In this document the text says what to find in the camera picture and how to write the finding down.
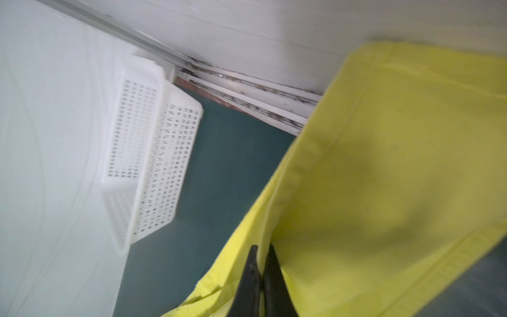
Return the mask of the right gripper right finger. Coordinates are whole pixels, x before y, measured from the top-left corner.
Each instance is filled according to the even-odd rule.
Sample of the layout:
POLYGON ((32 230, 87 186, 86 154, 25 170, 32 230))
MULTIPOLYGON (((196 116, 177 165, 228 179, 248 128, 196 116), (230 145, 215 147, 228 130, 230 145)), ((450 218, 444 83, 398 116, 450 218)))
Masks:
POLYGON ((269 246, 264 270, 265 316, 298 317, 282 275, 275 248, 269 246))

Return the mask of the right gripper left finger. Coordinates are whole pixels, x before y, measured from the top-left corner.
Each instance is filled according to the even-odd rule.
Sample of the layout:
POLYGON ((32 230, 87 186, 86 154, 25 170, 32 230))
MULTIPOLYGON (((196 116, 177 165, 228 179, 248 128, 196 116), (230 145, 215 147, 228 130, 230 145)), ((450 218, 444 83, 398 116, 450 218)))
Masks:
POLYGON ((261 275, 257 266, 258 246, 251 246, 240 283, 227 317, 259 317, 261 275))

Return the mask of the yellow long pants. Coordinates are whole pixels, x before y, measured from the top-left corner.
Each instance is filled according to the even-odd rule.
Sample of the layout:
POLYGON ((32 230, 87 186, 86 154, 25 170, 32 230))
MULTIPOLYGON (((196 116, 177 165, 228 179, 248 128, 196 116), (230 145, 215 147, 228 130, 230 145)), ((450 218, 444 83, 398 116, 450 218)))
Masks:
POLYGON ((413 316, 505 236, 506 58, 371 42, 170 316, 246 315, 270 250, 299 316, 413 316))

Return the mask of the green table mat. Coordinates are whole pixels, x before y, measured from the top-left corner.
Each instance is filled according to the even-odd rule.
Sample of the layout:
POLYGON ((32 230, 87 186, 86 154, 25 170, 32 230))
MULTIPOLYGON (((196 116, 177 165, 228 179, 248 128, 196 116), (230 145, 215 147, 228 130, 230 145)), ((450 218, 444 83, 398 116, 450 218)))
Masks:
POLYGON ((135 243, 114 316, 162 316, 194 290, 294 140, 247 114, 183 91, 204 109, 175 219, 135 243))

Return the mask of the white plastic perforated basket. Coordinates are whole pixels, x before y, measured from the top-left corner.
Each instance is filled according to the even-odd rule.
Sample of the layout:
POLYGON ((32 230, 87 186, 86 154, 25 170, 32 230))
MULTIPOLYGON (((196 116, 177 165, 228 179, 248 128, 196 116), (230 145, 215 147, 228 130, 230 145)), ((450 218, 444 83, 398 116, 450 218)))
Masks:
POLYGON ((171 223, 204 110, 150 59, 129 56, 114 99, 101 178, 120 256, 171 223))

